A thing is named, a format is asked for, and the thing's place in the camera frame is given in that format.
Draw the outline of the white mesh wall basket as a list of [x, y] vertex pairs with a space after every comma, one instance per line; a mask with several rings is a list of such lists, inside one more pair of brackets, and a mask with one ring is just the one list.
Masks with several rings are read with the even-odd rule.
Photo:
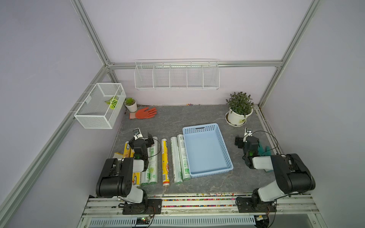
[[[112, 110], [105, 101], [114, 96], [118, 97], [118, 104]], [[74, 113], [74, 117], [85, 129], [112, 129], [125, 99], [126, 94], [121, 83], [96, 83]]]

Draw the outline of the yellow red wrap roll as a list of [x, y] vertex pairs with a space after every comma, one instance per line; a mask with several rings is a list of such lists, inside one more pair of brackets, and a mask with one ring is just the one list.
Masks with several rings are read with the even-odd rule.
[[164, 187], [170, 186], [167, 139], [162, 139], [162, 182]]

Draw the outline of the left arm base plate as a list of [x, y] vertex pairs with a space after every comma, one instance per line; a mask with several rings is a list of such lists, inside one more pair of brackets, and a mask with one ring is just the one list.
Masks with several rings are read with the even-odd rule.
[[123, 206], [123, 215], [158, 215], [162, 211], [161, 199], [147, 199], [139, 204], [128, 203]]

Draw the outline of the green rubber glove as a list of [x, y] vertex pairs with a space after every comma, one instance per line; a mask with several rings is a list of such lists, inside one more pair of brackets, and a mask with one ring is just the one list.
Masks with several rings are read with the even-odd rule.
[[271, 148], [269, 146], [263, 146], [260, 142], [258, 147], [258, 155], [259, 157], [254, 159], [254, 167], [256, 169], [263, 169], [266, 172], [273, 171], [271, 162]]

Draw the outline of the red rubber glove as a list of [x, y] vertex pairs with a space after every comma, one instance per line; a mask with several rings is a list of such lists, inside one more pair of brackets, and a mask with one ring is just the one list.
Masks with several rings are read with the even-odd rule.
[[156, 108], [145, 107], [143, 109], [137, 110], [135, 113], [130, 113], [129, 119], [150, 119], [155, 117], [156, 114]]

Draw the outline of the large potted green plant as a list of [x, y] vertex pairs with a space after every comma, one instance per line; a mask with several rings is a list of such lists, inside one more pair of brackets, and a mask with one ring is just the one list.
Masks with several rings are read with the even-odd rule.
[[234, 92], [230, 98], [226, 99], [229, 106], [227, 121], [235, 127], [241, 127], [246, 124], [247, 119], [253, 113], [254, 103], [251, 95], [244, 92]]

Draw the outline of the white green wrap roll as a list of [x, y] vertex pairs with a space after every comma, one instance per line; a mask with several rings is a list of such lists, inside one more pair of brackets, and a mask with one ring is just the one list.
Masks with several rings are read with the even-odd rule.
[[191, 179], [191, 175], [190, 175], [190, 169], [189, 169], [183, 134], [179, 134], [177, 136], [177, 139], [178, 139], [179, 156], [182, 170], [182, 179], [184, 181], [187, 181]]
[[171, 142], [171, 152], [172, 152], [172, 160], [173, 160], [174, 182], [176, 184], [180, 184], [183, 182], [183, 177], [182, 177], [177, 137], [176, 136], [171, 137], [170, 142]]

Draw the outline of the small potted succulent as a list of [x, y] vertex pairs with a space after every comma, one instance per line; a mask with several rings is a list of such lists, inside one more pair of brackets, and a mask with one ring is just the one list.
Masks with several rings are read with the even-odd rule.
[[126, 98], [124, 104], [130, 113], [137, 112], [137, 110], [138, 110], [137, 103], [134, 98], [132, 98], [132, 97]]

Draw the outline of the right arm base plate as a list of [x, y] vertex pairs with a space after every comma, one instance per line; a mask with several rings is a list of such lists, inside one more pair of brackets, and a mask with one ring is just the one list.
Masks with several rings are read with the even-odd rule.
[[235, 204], [239, 213], [272, 213], [276, 212], [275, 202], [262, 202], [259, 198], [237, 197]]

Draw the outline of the light blue plastic basket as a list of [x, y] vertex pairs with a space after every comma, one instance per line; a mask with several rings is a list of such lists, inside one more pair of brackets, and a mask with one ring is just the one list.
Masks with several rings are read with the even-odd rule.
[[233, 163], [217, 123], [182, 129], [192, 178], [227, 173]]

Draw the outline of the green leaf toy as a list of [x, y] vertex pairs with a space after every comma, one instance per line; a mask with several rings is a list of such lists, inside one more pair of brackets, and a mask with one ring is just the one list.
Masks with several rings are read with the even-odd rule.
[[118, 97], [114, 96], [114, 97], [110, 98], [108, 101], [105, 101], [105, 103], [108, 104], [110, 109], [114, 110], [118, 104]]

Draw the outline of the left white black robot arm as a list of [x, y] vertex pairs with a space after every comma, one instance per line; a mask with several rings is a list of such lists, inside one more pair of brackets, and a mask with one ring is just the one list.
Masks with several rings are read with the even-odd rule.
[[104, 163], [96, 185], [96, 195], [102, 198], [120, 197], [131, 204], [147, 204], [147, 194], [133, 185], [133, 174], [146, 172], [149, 165], [148, 148], [154, 145], [151, 135], [131, 140], [133, 157], [110, 158]]

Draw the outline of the green grape wrap roll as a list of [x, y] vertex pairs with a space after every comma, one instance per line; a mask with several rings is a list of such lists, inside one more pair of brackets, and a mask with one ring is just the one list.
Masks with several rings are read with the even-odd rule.
[[142, 185], [148, 185], [149, 184], [149, 164], [147, 165], [147, 169], [144, 172], [141, 172], [140, 175], [140, 184]]
[[158, 137], [153, 136], [154, 144], [150, 147], [149, 155], [149, 184], [158, 183]]

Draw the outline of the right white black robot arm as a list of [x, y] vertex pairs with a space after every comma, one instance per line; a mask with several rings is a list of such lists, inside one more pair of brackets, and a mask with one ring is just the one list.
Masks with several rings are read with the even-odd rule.
[[259, 139], [254, 136], [237, 136], [234, 144], [243, 150], [242, 159], [250, 169], [274, 172], [272, 183], [252, 192], [247, 204], [255, 210], [285, 196], [315, 189], [313, 175], [297, 154], [260, 156]]

